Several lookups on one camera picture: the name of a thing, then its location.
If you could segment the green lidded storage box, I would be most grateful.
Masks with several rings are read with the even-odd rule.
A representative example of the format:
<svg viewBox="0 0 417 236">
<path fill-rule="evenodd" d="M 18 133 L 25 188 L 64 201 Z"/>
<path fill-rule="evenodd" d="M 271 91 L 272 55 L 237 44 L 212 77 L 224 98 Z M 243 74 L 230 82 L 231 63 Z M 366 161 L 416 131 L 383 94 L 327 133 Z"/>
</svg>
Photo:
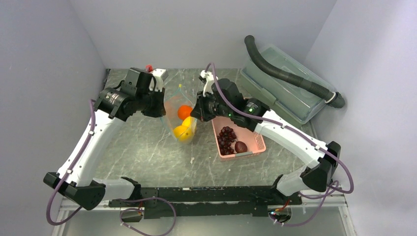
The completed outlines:
<svg viewBox="0 0 417 236">
<path fill-rule="evenodd" d="M 272 44 L 264 46 L 260 49 L 260 53 L 273 66 L 335 91 L 333 85 L 276 46 Z M 252 97 L 262 101 L 297 128 L 308 123 L 326 105 L 324 100 L 312 93 L 267 75 L 251 59 L 247 60 L 240 72 L 243 76 L 241 86 Z"/>
</svg>

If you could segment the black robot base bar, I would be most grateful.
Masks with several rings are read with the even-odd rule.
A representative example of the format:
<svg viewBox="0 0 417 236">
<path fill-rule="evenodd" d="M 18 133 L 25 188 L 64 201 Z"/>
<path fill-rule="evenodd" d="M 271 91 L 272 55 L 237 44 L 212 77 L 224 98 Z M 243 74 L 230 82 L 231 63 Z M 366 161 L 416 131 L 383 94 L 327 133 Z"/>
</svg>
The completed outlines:
<svg viewBox="0 0 417 236">
<path fill-rule="evenodd" d="M 109 207 L 141 206 L 145 219 L 177 216 L 252 215 L 267 216 L 274 207 L 301 205 L 297 193 L 280 197 L 270 186 L 227 187 L 143 187 L 139 202 L 128 202 L 113 197 Z"/>
</svg>

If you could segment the yellow bell pepper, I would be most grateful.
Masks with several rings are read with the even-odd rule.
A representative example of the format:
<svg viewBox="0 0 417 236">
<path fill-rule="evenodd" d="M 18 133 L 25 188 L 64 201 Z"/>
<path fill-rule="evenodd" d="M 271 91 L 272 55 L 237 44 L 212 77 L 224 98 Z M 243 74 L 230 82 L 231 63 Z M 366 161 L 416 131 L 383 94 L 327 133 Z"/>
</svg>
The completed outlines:
<svg viewBox="0 0 417 236">
<path fill-rule="evenodd" d="M 190 143 L 194 137 L 194 132 L 190 126 L 179 125 L 173 129 L 176 140 L 180 143 Z"/>
</svg>

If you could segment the pink perforated plastic basket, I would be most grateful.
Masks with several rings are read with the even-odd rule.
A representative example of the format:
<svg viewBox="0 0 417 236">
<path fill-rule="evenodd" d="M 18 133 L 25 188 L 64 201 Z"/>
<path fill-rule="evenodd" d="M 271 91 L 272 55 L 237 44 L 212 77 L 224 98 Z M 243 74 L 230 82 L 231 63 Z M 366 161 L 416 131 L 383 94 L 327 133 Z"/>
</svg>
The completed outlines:
<svg viewBox="0 0 417 236">
<path fill-rule="evenodd" d="M 231 160 L 233 158 L 243 158 L 243 157 L 249 157 L 261 154 L 266 150 L 266 145 L 263 139 L 263 136 L 257 133 L 253 133 L 245 128 L 239 127 L 235 125 L 229 118 L 225 117 L 216 117 L 211 121 L 213 131 L 216 138 L 216 144 L 219 156 L 221 160 Z M 234 154 L 228 154 L 225 153 L 222 154 L 220 150 L 220 145 L 218 144 L 218 138 L 220 131 L 223 127 L 230 127 L 234 130 L 235 134 L 237 135 L 237 140 L 241 141 L 246 144 L 247 146 L 247 152 L 242 153 L 236 153 L 236 150 L 234 149 L 235 144 L 232 143 L 231 148 L 234 149 Z"/>
</svg>

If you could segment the dark purple grape bunch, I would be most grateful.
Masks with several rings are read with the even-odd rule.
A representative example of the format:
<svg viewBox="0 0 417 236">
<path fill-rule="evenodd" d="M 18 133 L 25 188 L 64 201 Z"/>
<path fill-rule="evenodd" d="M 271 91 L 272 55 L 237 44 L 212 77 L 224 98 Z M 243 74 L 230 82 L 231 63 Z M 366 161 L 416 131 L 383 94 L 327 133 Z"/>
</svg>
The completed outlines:
<svg viewBox="0 0 417 236">
<path fill-rule="evenodd" d="M 216 138 L 221 155 L 231 155 L 235 153 L 234 144 L 237 141 L 237 136 L 231 127 L 222 127 Z"/>
</svg>

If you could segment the yellow mango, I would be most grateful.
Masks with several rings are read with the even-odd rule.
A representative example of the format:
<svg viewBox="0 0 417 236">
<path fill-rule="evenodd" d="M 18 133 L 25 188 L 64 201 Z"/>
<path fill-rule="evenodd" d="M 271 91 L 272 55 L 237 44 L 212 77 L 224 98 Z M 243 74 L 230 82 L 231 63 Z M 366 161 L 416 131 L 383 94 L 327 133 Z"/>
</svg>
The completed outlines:
<svg viewBox="0 0 417 236">
<path fill-rule="evenodd" d="M 182 126 L 186 126 L 186 127 L 193 127 L 196 123 L 196 119 L 188 116 L 187 118 L 185 118 L 182 122 Z"/>
</svg>

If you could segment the orange fruit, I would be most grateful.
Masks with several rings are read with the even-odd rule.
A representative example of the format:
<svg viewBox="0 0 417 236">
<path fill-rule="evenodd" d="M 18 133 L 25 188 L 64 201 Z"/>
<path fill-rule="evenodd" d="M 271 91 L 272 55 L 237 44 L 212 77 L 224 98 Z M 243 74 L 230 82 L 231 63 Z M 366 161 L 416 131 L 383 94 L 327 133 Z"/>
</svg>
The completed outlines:
<svg viewBox="0 0 417 236">
<path fill-rule="evenodd" d="M 190 116 L 192 110 L 193 108 L 191 106 L 181 105 L 177 110 L 177 116 L 179 119 L 184 120 L 185 118 Z"/>
</svg>

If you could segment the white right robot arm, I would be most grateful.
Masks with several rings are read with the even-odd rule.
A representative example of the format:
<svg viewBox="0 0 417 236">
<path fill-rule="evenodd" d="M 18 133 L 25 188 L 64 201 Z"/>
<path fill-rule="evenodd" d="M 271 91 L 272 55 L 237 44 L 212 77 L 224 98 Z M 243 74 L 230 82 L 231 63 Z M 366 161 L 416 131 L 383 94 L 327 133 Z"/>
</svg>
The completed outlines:
<svg viewBox="0 0 417 236">
<path fill-rule="evenodd" d="M 332 176 L 340 165 L 338 143 L 327 144 L 306 135 L 260 100 L 244 98 L 229 79 L 218 79 L 209 73 L 199 79 L 204 87 L 197 93 L 192 117 L 200 121 L 225 117 L 240 128 L 275 141 L 304 163 L 301 169 L 276 179 L 271 190 L 275 203 L 283 204 L 302 190 L 326 192 L 332 186 Z"/>
</svg>

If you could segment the dark red round fruit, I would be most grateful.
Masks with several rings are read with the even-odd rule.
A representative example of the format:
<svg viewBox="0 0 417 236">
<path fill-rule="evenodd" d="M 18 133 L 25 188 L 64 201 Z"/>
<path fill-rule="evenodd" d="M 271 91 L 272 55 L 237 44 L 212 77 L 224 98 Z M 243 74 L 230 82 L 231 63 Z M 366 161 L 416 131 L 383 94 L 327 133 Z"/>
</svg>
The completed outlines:
<svg viewBox="0 0 417 236">
<path fill-rule="evenodd" d="M 244 152 L 248 152 L 248 147 L 244 142 L 236 141 L 234 150 L 236 153 L 244 153 Z"/>
</svg>

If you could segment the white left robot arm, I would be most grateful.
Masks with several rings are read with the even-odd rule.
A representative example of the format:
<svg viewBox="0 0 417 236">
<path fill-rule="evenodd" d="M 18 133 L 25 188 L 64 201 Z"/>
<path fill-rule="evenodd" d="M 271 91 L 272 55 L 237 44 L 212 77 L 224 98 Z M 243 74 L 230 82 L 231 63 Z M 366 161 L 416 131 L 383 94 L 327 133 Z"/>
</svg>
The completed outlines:
<svg viewBox="0 0 417 236">
<path fill-rule="evenodd" d="M 103 89 L 92 106 L 90 121 L 65 163 L 48 172 L 43 182 L 86 210 L 101 201 L 122 199 L 136 206 L 142 197 L 141 185 L 127 177 L 98 179 L 94 173 L 100 157 L 114 135 L 133 114 L 161 118 L 164 108 L 165 69 L 130 68 L 117 87 Z"/>
</svg>

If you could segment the clear zip top bag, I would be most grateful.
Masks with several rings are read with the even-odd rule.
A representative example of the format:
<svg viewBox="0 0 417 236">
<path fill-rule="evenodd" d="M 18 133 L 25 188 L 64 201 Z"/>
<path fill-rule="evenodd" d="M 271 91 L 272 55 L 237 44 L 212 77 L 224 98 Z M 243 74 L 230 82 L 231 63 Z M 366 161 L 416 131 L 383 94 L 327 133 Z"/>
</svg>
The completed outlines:
<svg viewBox="0 0 417 236">
<path fill-rule="evenodd" d="M 185 86 L 180 84 L 172 95 L 164 99 L 166 115 L 161 121 L 174 140 L 181 144 L 191 143 L 196 133 L 197 120 L 191 117 L 194 108 L 191 98 Z"/>
</svg>

